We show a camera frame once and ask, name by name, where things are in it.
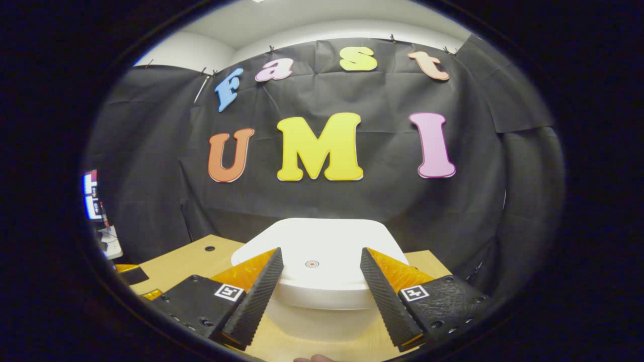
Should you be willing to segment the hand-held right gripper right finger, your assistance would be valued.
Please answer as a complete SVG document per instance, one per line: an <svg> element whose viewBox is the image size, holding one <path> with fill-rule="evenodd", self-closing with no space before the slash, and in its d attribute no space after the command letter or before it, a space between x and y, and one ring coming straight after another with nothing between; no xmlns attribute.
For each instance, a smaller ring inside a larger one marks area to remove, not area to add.
<svg viewBox="0 0 644 362"><path fill-rule="evenodd" d="M492 301L458 277L431 277L368 247L360 270L400 352L437 347L464 334L486 316Z"/></svg>

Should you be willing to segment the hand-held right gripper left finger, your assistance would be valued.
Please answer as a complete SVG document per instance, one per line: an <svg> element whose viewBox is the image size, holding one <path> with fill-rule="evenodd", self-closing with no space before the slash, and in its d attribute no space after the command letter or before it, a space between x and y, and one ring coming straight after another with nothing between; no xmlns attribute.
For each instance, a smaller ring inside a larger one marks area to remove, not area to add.
<svg viewBox="0 0 644 362"><path fill-rule="evenodd" d="M283 266L277 247L214 277L191 275L152 296L151 304L195 334L244 350L252 344Z"/></svg>

